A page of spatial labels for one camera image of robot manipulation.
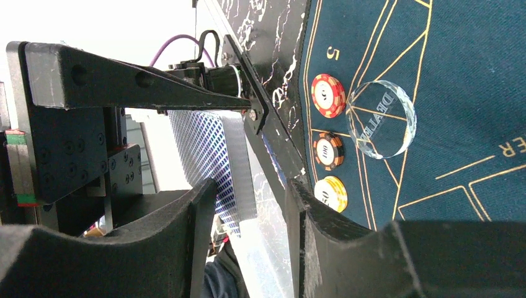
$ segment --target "purple cable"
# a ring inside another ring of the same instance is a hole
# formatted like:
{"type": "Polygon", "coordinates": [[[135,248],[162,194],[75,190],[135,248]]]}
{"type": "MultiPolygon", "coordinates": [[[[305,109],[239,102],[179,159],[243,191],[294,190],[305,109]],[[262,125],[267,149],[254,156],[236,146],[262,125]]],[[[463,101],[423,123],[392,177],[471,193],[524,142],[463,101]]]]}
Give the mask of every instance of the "purple cable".
{"type": "MultiPolygon", "coordinates": [[[[162,47],[157,51],[157,54],[155,54],[155,56],[153,57],[153,59],[151,60],[151,62],[149,63],[150,66],[153,66],[156,62],[157,62],[157,59],[159,59],[159,57],[161,56],[161,54],[164,52],[164,50],[166,49],[166,47],[168,47],[168,45],[170,45],[170,43],[178,40],[178,39],[189,39],[193,42],[195,42],[196,45],[199,45],[199,41],[195,38],[193,38],[192,36],[190,35],[187,35],[187,34],[179,34],[179,35],[176,35],[172,38],[170,38],[169,40],[167,40],[163,45],[162,47]]],[[[208,54],[207,52],[207,49],[204,48],[203,49],[203,53],[205,54],[205,56],[207,57],[208,59],[208,62],[210,62],[210,64],[212,66],[217,66],[214,62],[212,62],[212,58],[210,58],[210,55],[208,54]]]]}

